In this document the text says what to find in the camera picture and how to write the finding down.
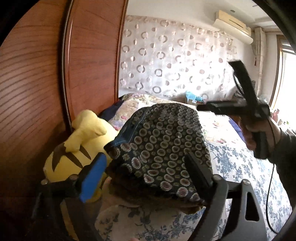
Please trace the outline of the navy circle-patterned shirt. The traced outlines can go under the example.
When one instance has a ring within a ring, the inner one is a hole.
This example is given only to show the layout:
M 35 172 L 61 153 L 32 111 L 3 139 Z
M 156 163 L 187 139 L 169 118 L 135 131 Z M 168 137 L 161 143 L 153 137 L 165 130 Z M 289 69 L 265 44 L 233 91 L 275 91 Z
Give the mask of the navy circle-patterned shirt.
M 106 173 L 130 191 L 129 197 L 200 204 L 203 200 L 186 169 L 185 157 L 192 152 L 211 169 L 203 129 L 197 118 L 181 118 L 181 108 L 171 110 L 161 116 L 150 108 L 135 112 L 116 138 L 104 146 L 112 158 Z

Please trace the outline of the pink bottle on cabinet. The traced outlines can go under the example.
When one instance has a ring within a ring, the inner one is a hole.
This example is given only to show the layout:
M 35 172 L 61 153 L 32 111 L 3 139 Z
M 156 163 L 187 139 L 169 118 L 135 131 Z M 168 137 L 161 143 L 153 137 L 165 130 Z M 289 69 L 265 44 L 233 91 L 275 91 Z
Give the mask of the pink bottle on cabinet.
M 274 112 L 273 112 L 273 115 L 272 115 L 272 119 L 277 123 L 278 122 L 278 114 L 279 114 L 280 110 L 279 109 L 276 109 Z

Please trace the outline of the navy blue blanket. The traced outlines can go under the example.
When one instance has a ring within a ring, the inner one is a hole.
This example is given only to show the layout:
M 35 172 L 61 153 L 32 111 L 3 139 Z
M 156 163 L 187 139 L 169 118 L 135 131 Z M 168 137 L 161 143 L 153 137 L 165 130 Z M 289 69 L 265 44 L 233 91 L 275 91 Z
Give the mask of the navy blue blanket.
M 232 127 L 234 128 L 236 133 L 240 136 L 241 140 L 243 140 L 243 142 L 245 142 L 243 132 L 242 132 L 241 127 L 239 125 L 240 118 L 237 117 L 237 116 L 230 116 L 229 117 L 229 123 L 232 125 Z

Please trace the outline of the window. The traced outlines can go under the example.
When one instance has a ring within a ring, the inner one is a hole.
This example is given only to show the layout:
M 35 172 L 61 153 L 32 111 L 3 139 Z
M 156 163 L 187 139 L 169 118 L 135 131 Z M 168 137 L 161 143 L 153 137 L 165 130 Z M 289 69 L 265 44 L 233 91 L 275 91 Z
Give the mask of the window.
M 295 128 L 295 51 L 284 36 L 276 38 L 277 66 L 270 104 L 279 111 L 279 121 Z

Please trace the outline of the blue floral white sheet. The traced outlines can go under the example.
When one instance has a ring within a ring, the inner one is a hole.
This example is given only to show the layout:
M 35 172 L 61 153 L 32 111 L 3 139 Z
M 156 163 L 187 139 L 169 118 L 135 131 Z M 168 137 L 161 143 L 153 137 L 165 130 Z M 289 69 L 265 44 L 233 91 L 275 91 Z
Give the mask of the blue floral white sheet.
M 123 204 L 95 223 L 104 240 L 267 240 L 258 194 L 247 180 L 230 182 L 211 170 L 201 142 L 135 137 L 110 142 L 111 188 Z

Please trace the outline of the olive patterned pillow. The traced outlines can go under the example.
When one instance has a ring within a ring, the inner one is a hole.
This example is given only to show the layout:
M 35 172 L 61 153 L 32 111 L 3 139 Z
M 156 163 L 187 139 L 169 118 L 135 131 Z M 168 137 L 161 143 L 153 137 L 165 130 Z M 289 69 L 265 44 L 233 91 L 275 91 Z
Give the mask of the olive patterned pillow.
M 175 208 L 185 214 L 196 213 L 204 207 L 203 203 L 186 204 L 179 201 L 163 198 L 144 197 L 140 199 L 135 199 L 132 197 L 123 197 L 123 195 L 120 194 L 117 186 L 114 186 L 114 182 L 112 181 L 112 179 L 108 177 L 102 185 L 102 199 L 99 212 L 105 211 L 106 209 L 116 205 L 131 208 L 136 208 L 140 206 L 149 206 L 152 208 Z

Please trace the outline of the blue item box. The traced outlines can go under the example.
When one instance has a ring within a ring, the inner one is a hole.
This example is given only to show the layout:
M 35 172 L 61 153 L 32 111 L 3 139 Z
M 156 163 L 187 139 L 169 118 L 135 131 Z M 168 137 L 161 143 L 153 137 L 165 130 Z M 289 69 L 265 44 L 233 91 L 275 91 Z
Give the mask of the blue item box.
M 185 97 L 186 97 L 187 104 L 200 104 L 200 103 L 203 104 L 204 103 L 203 97 L 197 96 L 189 91 L 185 92 Z

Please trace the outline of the gathered window curtain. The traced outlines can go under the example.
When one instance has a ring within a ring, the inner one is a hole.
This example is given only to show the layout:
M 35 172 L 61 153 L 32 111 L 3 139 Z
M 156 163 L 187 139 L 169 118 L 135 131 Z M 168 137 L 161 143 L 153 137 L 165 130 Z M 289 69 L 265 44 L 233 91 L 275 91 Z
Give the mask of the gathered window curtain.
M 266 33 L 264 32 L 262 27 L 256 27 L 254 29 L 254 39 L 252 47 L 255 55 L 254 65 L 258 69 L 258 78 L 256 81 L 256 95 L 260 96 L 262 87 L 263 67 L 266 55 Z

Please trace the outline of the yellow plush toy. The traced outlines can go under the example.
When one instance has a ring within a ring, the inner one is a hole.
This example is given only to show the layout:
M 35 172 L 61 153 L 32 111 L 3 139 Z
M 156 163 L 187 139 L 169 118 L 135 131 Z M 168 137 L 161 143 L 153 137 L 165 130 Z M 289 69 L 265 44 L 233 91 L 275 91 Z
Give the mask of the yellow plush toy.
M 98 153 L 106 154 L 107 165 L 112 160 L 104 146 L 115 139 L 118 131 L 110 123 L 86 109 L 76 116 L 72 127 L 74 132 L 70 137 L 46 159 L 43 172 L 50 182 L 64 181 L 72 174 L 79 174 Z

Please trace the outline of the sheer circle-patterned curtain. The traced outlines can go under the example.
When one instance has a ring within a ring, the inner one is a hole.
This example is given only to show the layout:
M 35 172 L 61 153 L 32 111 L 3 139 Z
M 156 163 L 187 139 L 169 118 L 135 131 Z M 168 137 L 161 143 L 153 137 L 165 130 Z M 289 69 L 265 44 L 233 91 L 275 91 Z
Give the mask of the sheer circle-patterned curtain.
M 223 32 L 148 16 L 125 18 L 119 92 L 204 100 L 226 98 L 234 87 L 233 40 Z

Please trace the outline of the floral bed cover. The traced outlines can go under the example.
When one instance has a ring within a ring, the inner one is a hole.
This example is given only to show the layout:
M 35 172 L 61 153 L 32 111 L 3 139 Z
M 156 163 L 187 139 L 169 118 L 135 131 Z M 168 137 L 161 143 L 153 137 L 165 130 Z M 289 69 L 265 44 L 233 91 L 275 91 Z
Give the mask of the floral bed cover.
M 197 111 L 193 105 L 176 102 L 153 95 L 129 93 L 119 98 L 119 101 L 102 111 L 98 116 L 108 121 L 119 131 L 132 115 L 140 109 L 155 109 L 158 116 L 169 115 L 172 108 L 181 108 L 180 117 L 183 119 L 197 118 L 202 126 L 205 139 L 208 142 L 221 144 L 242 144 L 240 136 L 229 123 L 226 115 L 215 115 L 209 111 Z

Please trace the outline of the wooden louvered wardrobe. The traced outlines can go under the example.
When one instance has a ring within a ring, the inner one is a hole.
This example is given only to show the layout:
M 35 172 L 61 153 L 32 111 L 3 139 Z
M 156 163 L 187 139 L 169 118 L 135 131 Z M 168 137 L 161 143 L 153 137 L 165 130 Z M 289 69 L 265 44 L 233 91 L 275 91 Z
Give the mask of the wooden louvered wardrobe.
M 30 209 L 41 166 L 83 109 L 117 100 L 127 1 L 1 1 L 1 213 Z

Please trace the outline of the wall air conditioner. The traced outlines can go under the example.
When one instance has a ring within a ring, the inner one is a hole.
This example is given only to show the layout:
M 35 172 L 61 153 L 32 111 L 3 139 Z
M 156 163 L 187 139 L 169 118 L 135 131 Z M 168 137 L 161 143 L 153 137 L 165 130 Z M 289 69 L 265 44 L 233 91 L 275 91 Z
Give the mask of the wall air conditioner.
M 252 44 L 251 28 L 247 27 L 243 22 L 228 13 L 219 10 L 216 12 L 216 19 L 213 27 L 219 29 L 225 34 L 238 39 L 244 44 Z

